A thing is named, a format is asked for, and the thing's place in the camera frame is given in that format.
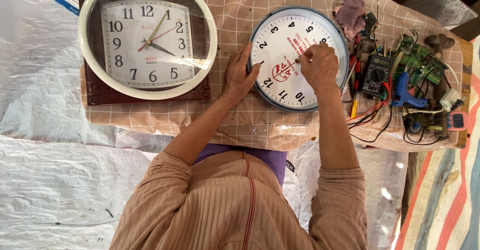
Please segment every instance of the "purple pants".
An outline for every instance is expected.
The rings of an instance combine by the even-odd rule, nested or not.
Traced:
[[[285,165],[287,164],[287,152],[208,143],[198,155],[194,165],[207,157],[228,151],[244,151],[246,154],[259,158],[270,167],[278,179],[280,186],[283,185],[283,179],[285,178]]]

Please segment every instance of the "checkered tablecloth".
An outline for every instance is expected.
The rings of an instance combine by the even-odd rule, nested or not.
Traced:
[[[232,53],[249,40],[253,28],[268,13],[283,6],[301,5],[328,15],[333,20],[332,8],[343,4],[343,0],[205,0],[212,11],[218,32],[220,49],[217,52],[213,67],[210,70],[212,100],[169,103],[148,103],[117,106],[87,106],[84,71],[82,77],[82,101],[86,116],[92,123],[116,125],[141,132],[177,135],[190,124],[219,96],[225,89],[224,70]],[[376,14],[377,1],[364,0],[365,11]],[[380,28],[375,31],[377,39],[386,40],[391,45],[397,33],[408,33],[412,26],[418,29],[419,43],[434,33],[444,33],[448,37],[455,36],[440,23],[403,7],[390,0],[379,0]],[[462,75],[462,52],[458,41],[453,48],[445,50],[443,56],[457,73]],[[447,79],[453,88],[457,84],[450,72]],[[375,101],[360,98],[358,111],[368,110]],[[345,118],[350,118],[351,103],[345,104]],[[385,126],[389,118],[389,108],[384,106],[376,123],[365,124],[351,130],[357,137],[371,141]],[[267,103],[252,88],[244,98],[223,120],[222,125],[211,139],[211,143],[235,144],[254,148],[288,151],[298,148],[308,139],[318,136],[322,123],[318,112],[289,113]],[[369,145],[396,151],[423,151],[448,148],[456,144],[457,133],[451,132],[447,141],[431,146],[410,145],[403,142],[404,132],[401,116],[397,107],[393,108],[390,126],[376,142]],[[435,141],[433,134],[426,133],[424,142]],[[355,142],[364,143],[354,138]]]

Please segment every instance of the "striped fabric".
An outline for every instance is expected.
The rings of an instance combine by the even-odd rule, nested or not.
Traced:
[[[308,234],[260,159],[230,151],[189,167],[160,153],[110,249],[367,249],[362,170],[321,169],[318,186]]]
[[[429,152],[395,250],[478,250],[480,39],[474,42],[466,148]]]

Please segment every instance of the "striped sleeve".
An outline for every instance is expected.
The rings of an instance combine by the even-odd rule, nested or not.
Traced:
[[[123,209],[111,250],[138,249],[155,229],[165,233],[184,204],[192,170],[180,159],[160,153]]]
[[[365,196],[365,178],[360,168],[320,168],[309,222],[309,234],[318,249],[367,249]]]

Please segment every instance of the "white power adapter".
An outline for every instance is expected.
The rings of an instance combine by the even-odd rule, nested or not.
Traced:
[[[461,99],[462,96],[455,89],[448,89],[441,97],[440,104],[446,110],[450,111],[455,102]]]

